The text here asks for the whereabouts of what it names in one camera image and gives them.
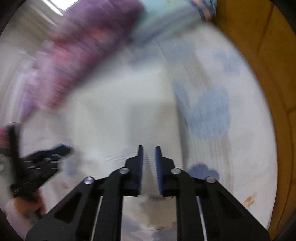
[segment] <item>blue cloud pattern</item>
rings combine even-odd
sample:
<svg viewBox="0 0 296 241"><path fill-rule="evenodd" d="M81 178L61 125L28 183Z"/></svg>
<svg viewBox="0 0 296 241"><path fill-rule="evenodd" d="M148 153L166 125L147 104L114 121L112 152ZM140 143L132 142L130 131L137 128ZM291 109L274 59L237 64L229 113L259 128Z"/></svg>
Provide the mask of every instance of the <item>blue cloud pattern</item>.
<svg viewBox="0 0 296 241"><path fill-rule="evenodd" d="M241 57L237 53L226 53L225 51L218 51L214 54L223 65L225 73L240 74L240 65L242 63Z"/></svg>
<svg viewBox="0 0 296 241"><path fill-rule="evenodd" d="M186 90L180 83L173 83L178 107L190 131L198 138L216 140L230 128L229 97L224 87L215 86L190 106Z"/></svg>

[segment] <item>finger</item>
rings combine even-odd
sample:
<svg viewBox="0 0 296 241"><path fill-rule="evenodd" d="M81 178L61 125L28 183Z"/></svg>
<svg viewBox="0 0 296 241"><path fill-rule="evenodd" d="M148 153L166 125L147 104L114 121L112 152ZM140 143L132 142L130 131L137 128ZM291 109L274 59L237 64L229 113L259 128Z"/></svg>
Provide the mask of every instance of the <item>finger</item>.
<svg viewBox="0 0 296 241"><path fill-rule="evenodd" d="M38 197L38 202L41 204L40 205L40 210L39 210L39 213L40 215L45 215L45 205L44 205L44 202L43 202L43 198L42 198L42 194L41 194L41 191L37 190L37 197Z"/></svg>
<svg viewBox="0 0 296 241"><path fill-rule="evenodd" d="M36 211L41 207L41 203L40 202L26 202L27 208L29 211Z"/></svg>

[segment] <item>stain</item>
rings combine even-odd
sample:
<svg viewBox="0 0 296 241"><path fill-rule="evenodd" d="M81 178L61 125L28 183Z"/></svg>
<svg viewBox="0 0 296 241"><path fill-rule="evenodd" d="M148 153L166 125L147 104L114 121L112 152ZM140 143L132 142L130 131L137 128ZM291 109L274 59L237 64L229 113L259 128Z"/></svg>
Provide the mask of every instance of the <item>stain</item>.
<svg viewBox="0 0 296 241"><path fill-rule="evenodd" d="M257 196L256 192L254 192L252 196L249 196L244 202L244 207L249 207L251 204L253 204L256 196Z"/></svg>
<svg viewBox="0 0 296 241"><path fill-rule="evenodd" d="M163 196L158 196L158 195L149 195L149 199L152 201L165 201L166 198Z"/></svg>
<svg viewBox="0 0 296 241"><path fill-rule="evenodd" d="M63 189L68 189L68 185L65 182L60 182L60 185Z"/></svg>

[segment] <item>screw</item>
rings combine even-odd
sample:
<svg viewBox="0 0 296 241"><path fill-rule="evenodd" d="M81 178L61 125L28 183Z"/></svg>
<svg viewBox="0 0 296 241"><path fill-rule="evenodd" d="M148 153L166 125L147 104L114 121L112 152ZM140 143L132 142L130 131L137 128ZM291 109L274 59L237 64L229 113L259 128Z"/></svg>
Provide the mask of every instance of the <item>screw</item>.
<svg viewBox="0 0 296 241"><path fill-rule="evenodd" d="M94 182L93 177L87 177L86 179L84 179L85 184L92 184L93 182Z"/></svg>
<svg viewBox="0 0 296 241"><path fill-rule="evenodd" d="M119 169L120 174L127 174L129 172L129 169L126 167L122 167Z"/></svg>
<svg viewBox="0 0 296 241"><path fill-rule="evenodd" d="M208 183L214 183L214 182L216 181L216 179L215 179L214 177L207 177L207 178L206 178L206 181L207 181Z"/></svg>
<svg viewBox="0 0 296 241"><path fill-rule="evenodd" d="M173 168L170 172L173 174L180 174L181 170L179 168Z"/></svg>

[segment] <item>patterned pillowcase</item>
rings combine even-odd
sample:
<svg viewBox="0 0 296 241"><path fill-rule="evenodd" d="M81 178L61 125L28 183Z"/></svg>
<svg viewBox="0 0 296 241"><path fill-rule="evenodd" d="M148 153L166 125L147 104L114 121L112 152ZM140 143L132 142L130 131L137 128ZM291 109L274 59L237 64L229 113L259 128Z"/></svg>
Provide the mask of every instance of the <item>patterned pillowcase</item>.
<svg viewBox="0 0 296 241"><path fill-rule="evenodd" d="M50 33L28 74L22 121L55 108L65 94L125 39L143 10L138 0L80 0Z"/></svg>

